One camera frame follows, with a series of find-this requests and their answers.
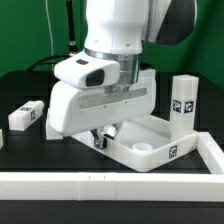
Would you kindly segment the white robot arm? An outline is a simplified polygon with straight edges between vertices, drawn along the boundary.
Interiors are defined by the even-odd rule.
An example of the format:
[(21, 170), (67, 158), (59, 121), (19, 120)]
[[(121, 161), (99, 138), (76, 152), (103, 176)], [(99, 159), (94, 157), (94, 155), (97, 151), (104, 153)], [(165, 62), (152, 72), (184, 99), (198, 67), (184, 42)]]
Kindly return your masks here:
[(197, 18), (196, 0), (87, 0), (84, 49), (56, 64), (49, 123), (63, 136), (102, 131), (149, 114), (155, 107), (155, 71), (140, 70), (148, 42), (186, 39)]

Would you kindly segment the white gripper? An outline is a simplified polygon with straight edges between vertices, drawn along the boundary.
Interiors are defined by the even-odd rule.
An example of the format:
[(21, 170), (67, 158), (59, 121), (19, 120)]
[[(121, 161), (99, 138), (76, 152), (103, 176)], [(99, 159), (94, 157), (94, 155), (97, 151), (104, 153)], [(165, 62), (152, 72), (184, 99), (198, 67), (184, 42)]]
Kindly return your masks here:
[(96, 128), (107, 126), (105, 134), (115, 139), (123, 121), (152, 113), (155, 98), (153, 69), (142, 70), (138, 82), (122, 94), (106, 94), (104, 88), (81, 90), (59, 81), (51, 92), (49, 123), (65, 137), (91, 130), (94, 147), (103, 150), (107, 140)]

